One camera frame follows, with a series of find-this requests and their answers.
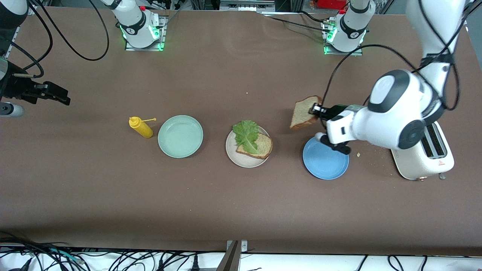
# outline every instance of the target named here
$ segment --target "white toaster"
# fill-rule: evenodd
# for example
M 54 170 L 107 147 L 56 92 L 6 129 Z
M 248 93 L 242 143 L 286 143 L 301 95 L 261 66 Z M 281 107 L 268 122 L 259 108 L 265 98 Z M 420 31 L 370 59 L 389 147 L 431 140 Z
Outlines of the white toaster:
M 438 122 L 425 128 L 425 136 L 409 149 L 392 149 L 400 174 L 409 180 L 423 180 L 454 167 L 454 157 Z

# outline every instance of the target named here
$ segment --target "white plate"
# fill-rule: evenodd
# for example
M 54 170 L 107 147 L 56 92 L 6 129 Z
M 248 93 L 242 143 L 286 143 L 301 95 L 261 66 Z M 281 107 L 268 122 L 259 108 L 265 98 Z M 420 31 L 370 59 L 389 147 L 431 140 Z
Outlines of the white plate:
M 258 132 L 269 136 L 268 133 L 259 126 Z M 226 139 L 226 153 L 228 154 L 231 161 L 233 161 L 233 163 L 235 163 L 236 165 L 246 168 L 257 167 L 264 163 L 266 159 L 268 159 L 268 157 L 266 157 L 266 159 L 258 159 L 247 156 L 246 154 L 237 153 L 236 149 L 238 148 L 238 145 L 236 144 L 235 138 L 236 134 L 231 131 L 231 133 L 229 133 L 228 135 L 228 138 Z

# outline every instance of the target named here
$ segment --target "lettuce leaf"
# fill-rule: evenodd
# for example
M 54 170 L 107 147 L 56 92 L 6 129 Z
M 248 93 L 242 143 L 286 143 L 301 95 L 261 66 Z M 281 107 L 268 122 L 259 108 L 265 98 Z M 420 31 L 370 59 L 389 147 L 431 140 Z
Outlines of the lettuce leaf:
M 258 124 L 250 120 L 241 121 L 233 126 L 233 132 L 236 134 L 238 146 L 242 145 L 250 154 L 258 153 L 258 145 L 255 143 L 258 139 Z

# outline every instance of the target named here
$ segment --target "bread crust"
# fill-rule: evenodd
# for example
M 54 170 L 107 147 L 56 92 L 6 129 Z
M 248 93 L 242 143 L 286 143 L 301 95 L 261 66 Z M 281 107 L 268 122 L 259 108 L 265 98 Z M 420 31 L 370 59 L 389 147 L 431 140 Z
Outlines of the bread crust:
M 318 98 L 318 104 L 321 103 L 322 98 L 321 98 L 320 96 L 318 96 L 318 95 L 313 95 L 313 96 L 306 97 L 306 98 L 304 98 L 304 99 L 301 100 L 301 101 L 297 101 L 296 103 L 303 102 L 304 100 L 307 100 L 307 99 L 312 98 L 312 97 Z M 318 117 L 315 116 L 315 115 L 313 115 L 313 117 L 312 117 L 311 119 L 309 119 L 308 121 L 305 121 L 305 122 L 302 122 L 302 123 L 298 123 L 298 124 L 294 125 L 293 127 L 290 127 L 290 130 L 295 131 L 295 130 L 298 130 L 298 129 L 301 129 L 301 128 L 310 126 L 310 125 L 312 125 L 313 123 L 315 123 L 317 120 L 318 120 Z

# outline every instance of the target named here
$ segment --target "red object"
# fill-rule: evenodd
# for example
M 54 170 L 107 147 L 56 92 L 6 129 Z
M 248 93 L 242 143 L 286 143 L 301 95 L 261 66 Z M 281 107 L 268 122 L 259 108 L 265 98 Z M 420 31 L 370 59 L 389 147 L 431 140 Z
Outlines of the red object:
M 318 0 L 318 7 L 324 9 L 341 10 L 347 4 L 347 0 Z

